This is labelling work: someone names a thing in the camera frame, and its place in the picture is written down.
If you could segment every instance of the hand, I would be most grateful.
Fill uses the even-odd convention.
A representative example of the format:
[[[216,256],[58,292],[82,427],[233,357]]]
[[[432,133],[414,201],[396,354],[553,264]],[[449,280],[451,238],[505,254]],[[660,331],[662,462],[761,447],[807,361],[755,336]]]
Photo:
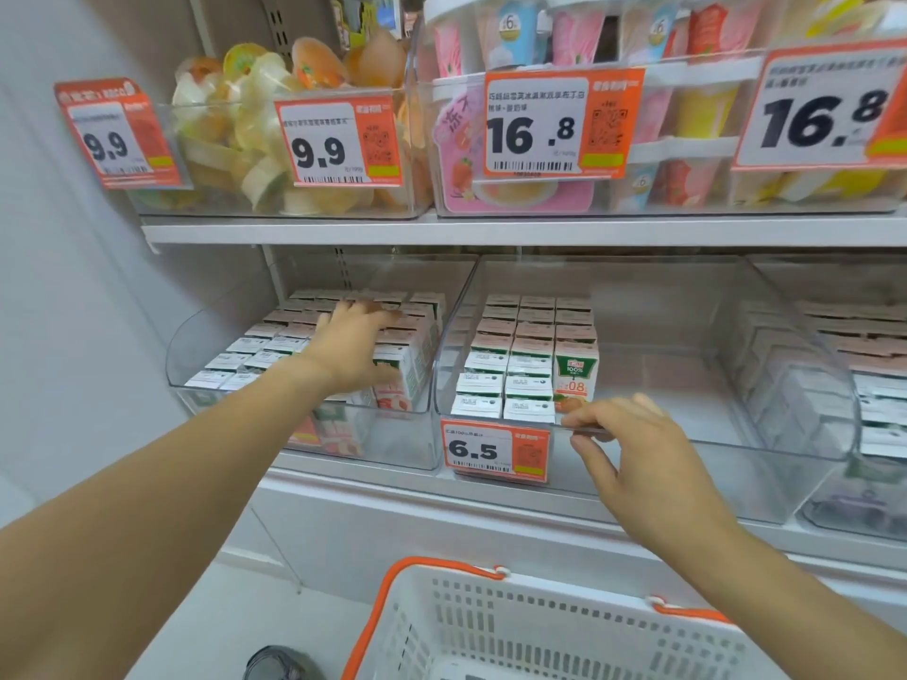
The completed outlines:
[[[742,529],[686,434],[648,396],[598,400],[561,424],[600,426],[617,439],[619,469],[587,434],[573,433],[571,445],[627,534],[670,565],[688,554],[702,558]]]
[[[387,312],[371,302],[350,305],[340,301],[333,314],[324,313],[318,319],[315,336],[306,349],[276,365],[305,365],[309,372],[321,375],[318,380],[324,398],[395,383],[400,372],[390,365],[375,365],[372,356],[378,332],[399,317],[400,313]]]

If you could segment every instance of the clear plastic bin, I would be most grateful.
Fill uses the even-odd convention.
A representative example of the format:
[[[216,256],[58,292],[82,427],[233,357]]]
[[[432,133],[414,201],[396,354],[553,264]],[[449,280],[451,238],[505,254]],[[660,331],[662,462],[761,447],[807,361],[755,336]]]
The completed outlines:
[[[496,422],[452,415],[456,382],[489,294],[586,296],[599,336],[594,398],[642,391],[671,413],[694,442],[721,493],[744,519],[785,522],[857,443],[859,413],[847,372],[754,268],[740,258],[489,256],[480,261],[448,328],[436,363],[441,421]],[[751,313],[771,315],[778,338],[742,333]],[[754,406],[752,389],[788,373],[819,372],[851,402],[845,432],[825,443],[784,404]],[[740,381],[745,374],[747,382]],[[594,495],[595,489],[557,425],[549,430],[548,481],[530,491]],[[441,425],[437,445],[443,448]],[[616,442],[605,445],[618,461]],[[461,476],[463,481],[494,481]]]
[[[419,28],[414,33],[417,37]],[[164,135],[181,154],[185,166],[180,170],[192,188],[132,190],[130,199],[140,214],[413,218],[425,212],[432,202],[432,184],[422,139],[421,111],[414,90],[405,88],[414,81],[412,69],[404,87],[399,89],[346,87],[292,92],[287,87],[292,85],[291,75],[286,66],[279,66],[283,59],[276,53],[266,58],[277,66],[262,62],[264,68],[259,69],[256,61],[241,86],[225,84],[235,85],[231,91],[241,95],[232,102],[157,105]],[[376,131],[374,141],[369,141],[374,145],[368,147],[391,153],[393,149],[382,138],[395,138],[402,186],[294,185],[292,159],[299,155],[289,150],[275,101],[334,98],[339,102],[352,101],[357,109],[391,106],[396,133]],[[343,115],[329,111],[321,116]],[[334,150],[327,150],[328,154],[336,155],[337,146],[331,147]],[[307,154],[311,161],[312,153]]]
[[[898,257],[789,256],[754,262],[795,303],[836,307],[841,315],[860,307],[907,306],[907,263]],[[800,305],[815,312],[814,306]],[[863,424],[872,422],[864,416]],[[883,455],[885,446],[870,446],[879,431],[864,431],[864,452],[854,453],[804,504],[802,514],[812,524],[907,540],[907,453],[902,442],[888,449],[890,457]]]
[[[187,386],[216,355],[278,305],[272,273],[283,286],[353,291],[432,291],[453,309],[475,267],[474,255],[294,255],[260,272],[210,307],[188,319],[167,351],[167,378],[190,411],[214,404],[224,391]],[[413,411],[389,411],[351,403],[325,402],[288,443],[294,451],[351,456],[408,468],[432,469],[440,461],[429,407],[431,382]],[[346,425],[349,442],[335,442],[335,425]]]
[[[511,9],[517,4],[544,7],[544,0],[431,2],[416,66],[442,216],[879,213],[896,209],[907,193],[903,171],[731,171],[766,48],[805,42],[803,21],[817,12],[801,9],[805,0],[572,0],[565,6],[548,0],[553,53],[547,55],[542,43],[533,55],[517,47],[527,33],[542,37],[534,23],[523,20],[517,40],[501,26],[498,41],[498,27],[490,30],[485,19],[495,11],[517,13]],[[730,11],[715,13],[709,6]],[[725,21],[727,13],[737,18]],[[697,25],[708,14],[711,21]],[[724,33],[723,23],[735,24],[735,32]],[[720,42],[709,40],[709,33]],[[734,39],[730,45],[728,38]],[[489,180],[482,166],[484,71],[502,68],[501,47],[511,53],[506,68],[525,75],[575,65],[646,70],[624,178]]]

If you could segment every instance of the shopping basket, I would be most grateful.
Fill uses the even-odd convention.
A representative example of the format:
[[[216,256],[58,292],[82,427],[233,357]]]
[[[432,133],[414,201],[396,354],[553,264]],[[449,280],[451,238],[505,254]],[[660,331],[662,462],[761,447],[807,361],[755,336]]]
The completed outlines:
[[[501,567],[411,558],[385,576],[342,680],[517,680],[527,674],[555,680],[784,677],[715,611],[672,609]]]

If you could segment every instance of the gray shoe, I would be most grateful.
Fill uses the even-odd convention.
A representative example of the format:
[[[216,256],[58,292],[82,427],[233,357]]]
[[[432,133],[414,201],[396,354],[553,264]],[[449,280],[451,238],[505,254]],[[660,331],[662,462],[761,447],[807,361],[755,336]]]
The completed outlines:
[[[243,680],[325,680],[305,654],[288,646],[266,646],[246,663]]]

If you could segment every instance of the price tag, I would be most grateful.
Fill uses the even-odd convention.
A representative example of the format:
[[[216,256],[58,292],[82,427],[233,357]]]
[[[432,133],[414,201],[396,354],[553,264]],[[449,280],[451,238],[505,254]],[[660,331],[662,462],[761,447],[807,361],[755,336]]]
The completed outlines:
[[[57,102],[105,188],[181,188],[151,100],[129,78],[56,83]]]
[[[441,436],[448,467],[548,481],[547,430],[444,419]]]
[[[907,39],[770,52],[734,169],[907,167],[905,66]]]
[[[390,96],[277,103],[296,186],[402,186]]]
[[[489,71],[485,175],[489,179],[621,179],[646,71]]]

